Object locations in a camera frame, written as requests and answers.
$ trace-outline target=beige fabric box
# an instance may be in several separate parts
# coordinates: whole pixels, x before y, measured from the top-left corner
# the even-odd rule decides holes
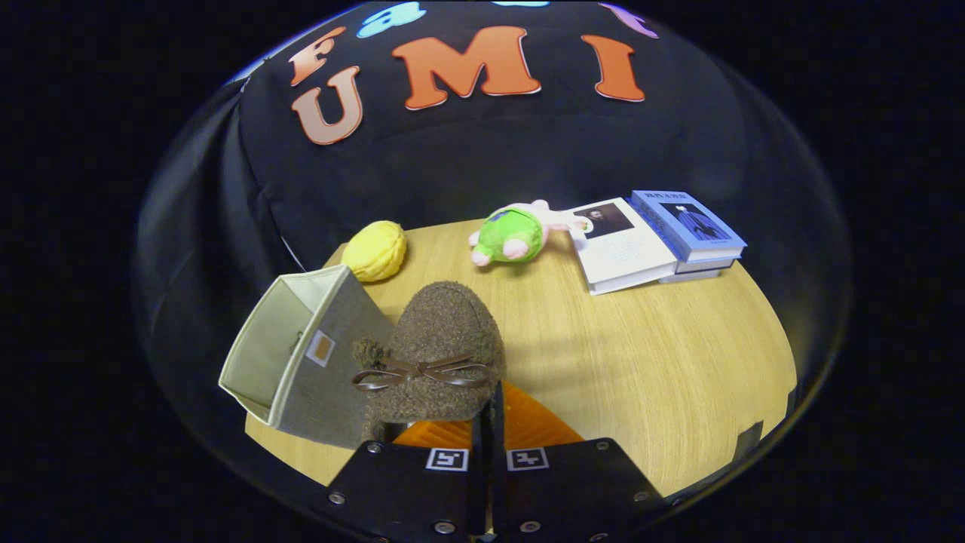
[[[279,276],[237,338],[218,384],[272,428],[354,449],[365,395],[352,377],[361,337],[389,340],[392,324],[348,266]]]

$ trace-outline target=wooden table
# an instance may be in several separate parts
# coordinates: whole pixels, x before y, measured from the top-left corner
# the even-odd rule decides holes
[[[664,496],[729,463],[737,435],[786,414],[796,377],[790,346],[764,294],[740,266],[720,277],[651,283],[590,296],[567,233],[528,264],[476,268],[470,220],[406,233],[398,275],[366,290],[396,322],[433,281],[473,289],[506,344],[507,380],[584,439],[619,443]],[[326,266],[341,262],[343,244]],[[272,430],[245,431],[296,470],[328,485],[352,451]]]

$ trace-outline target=portrait on book cover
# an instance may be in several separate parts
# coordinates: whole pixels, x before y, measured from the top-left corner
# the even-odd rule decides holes
[[[729,240],[731,237],[693,204],[660,204],[698,240]]]
[[[573,213],[593,221],[593,231],[587,234],[588,240],[633,228],[630,219],[614,204],[603,204]]]

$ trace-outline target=yellow plush toy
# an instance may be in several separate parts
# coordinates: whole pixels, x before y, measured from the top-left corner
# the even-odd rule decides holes
[[[342,253],[342,263],[363,282],[395,275],[404,259],[405,234],[402,227],[391,220],[379,220],[363,228]]]

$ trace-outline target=stuffed animal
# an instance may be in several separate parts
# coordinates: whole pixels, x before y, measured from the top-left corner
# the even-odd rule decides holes
[[[546,200],[510,204],[493,212],[482,228],[469,236],[476,266],[491,261],[527,262],[546,245],[551,230],[593,230],[593,222],[567,212],[550,211]]]
[[[506,375],[496,321],[472,290],[439,281],[405,306],[388,345],[355,343],[362,371],[352,380],[367,394],[362,439],[391,441],[418,420],[469,420]]]

